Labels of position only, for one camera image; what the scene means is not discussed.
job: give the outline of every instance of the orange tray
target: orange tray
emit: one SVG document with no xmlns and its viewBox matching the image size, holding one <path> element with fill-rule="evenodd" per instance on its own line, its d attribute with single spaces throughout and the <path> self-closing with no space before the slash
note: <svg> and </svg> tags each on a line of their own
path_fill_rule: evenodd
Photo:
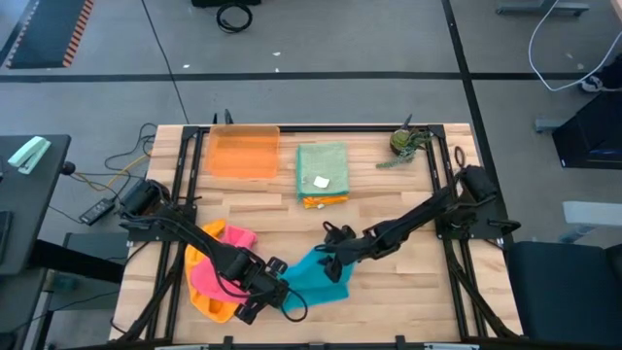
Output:
<svg viewBox="0 0 622 350">
<path fill-rule="evenodd" d="M 273 178 L 279 169 L 278 126 L 214 125 L 205 170 L 214 176 Z"/>
</svg>

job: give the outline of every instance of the green plant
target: green plant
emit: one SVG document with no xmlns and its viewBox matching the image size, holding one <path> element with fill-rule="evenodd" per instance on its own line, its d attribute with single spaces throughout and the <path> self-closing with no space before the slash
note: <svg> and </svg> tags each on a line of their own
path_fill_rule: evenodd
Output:
<svg viewBox="0 0 622 350">
<path fill-rule="evenodd" d="M 376 164 L 376 168 L 392 168 L 400 164 L 412 162 L 415 158 L 415 152 L 417 152 L 417 150 L 425 150 L 422 145 L 428 141 L 430 141 L 430 135 L 427 132 L 396 131 L 391 136 L 390 143 L 399 151 L 399 155 L 389 161 Z"/>
</svg>

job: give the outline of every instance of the green towel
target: green towel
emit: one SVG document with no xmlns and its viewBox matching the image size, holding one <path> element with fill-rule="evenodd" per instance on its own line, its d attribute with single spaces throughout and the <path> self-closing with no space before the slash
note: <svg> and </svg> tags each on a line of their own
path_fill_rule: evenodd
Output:
<svg viewBox="0 0 622 350">
<path fill-rule="evenodd" d="M 295 173 L 298 199 L 348 194 L 350 185 L 346 144 L 334 142 L 299 145 Z M 325 189 L 313 185 L 316 176 L 330 180 Z"/>
</svg>

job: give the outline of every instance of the black chair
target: black chair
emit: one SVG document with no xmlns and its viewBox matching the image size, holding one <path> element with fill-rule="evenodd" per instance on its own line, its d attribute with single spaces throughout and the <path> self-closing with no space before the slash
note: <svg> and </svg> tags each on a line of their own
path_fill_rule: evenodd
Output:
<svg viewBox="0 0 622 350">
<path fill-rule="evenodd" d="M 622 244 L 519 242 L 507 269 L 526 336 L 622 346 Z"/>
</svg>

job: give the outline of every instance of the concrete floor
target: concrete floor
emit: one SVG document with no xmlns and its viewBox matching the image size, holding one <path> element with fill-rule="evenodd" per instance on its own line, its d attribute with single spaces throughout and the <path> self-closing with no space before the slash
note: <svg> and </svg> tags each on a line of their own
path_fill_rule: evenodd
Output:
<svg viewBox="0 0 622 350">
<path fill-rule="evenodd" d="M 608 1 L 584 1 L 592 10 L 582 17 L 552 18 L 542 26 L 535 47 L 542 71 L 589 71 L 622 29 Z M 9 37 L 26 2 L 6 0 L 0 5 L 0 41 Z M 397 123 L 410 113 L 417 123 L 472 122 L 463 82 L 456 80 L 460 70 L 440 1 L 264 0 L 253 8 L 253 26 L 238 35 L 218 30 L 215 11 L 193 8 L 188 0 L 146 3 L 171 68 L 182 78 L 178 87 L 191 123 L 209 123 L 224 108 L 238 123 Z M 452 0 L 451 5 L 471 72 L 531 72 L 527 43 L 539 17 L 499 17 L 496 0 Z M 185 74 L 276 74 L 276 69 L 450 75 L 438 75 L 438 80 L 183 79 Z M 70 68 L 2 67 L 0 82 L 10 75 L 110 75 L 114 80 L 123 74 L 167 74 L 140 0 L 96 1 Z M 533 80 L 473 84 L 508 215 L 523 223 L 515 239 L 553 241 L 569 229 L 562 214 L 564 200 L 620 201 L 622 190 L 611 184 L 622 180 L 622 172 L 562 169 L 550 137 L 533 132 L 535 118 L 567 120 L 591 96 L 575 89 L 549 92 Z M 103 159 L 131 149 L 143 123 L 185 122 L 165 76 L 152 82 L 3 82 L 0 106 L 2 134 L 70 134 L 68 159 L 84 172 L 107 172 Z M 135 157 L 115 164 L 123 166 Z M 142 175 L 145 168 L 133 172 Z M 76 217 L 100 197 L 61 178 L 52 205 Z M 49 212 L 41 235 L 59 243 L 65 232 L 110 229 L 118 230 L 114 220 L 82 227 Z M 601 230 L 582 242 L 608 246 L 622 242 L 619 234 Z M 68 347 L 106 340 L 107 332 L 73 330 L 74 325 L 107 330 L 112 310 L 65 314 L 54 316 L 50 341 Z"/>
</svg>

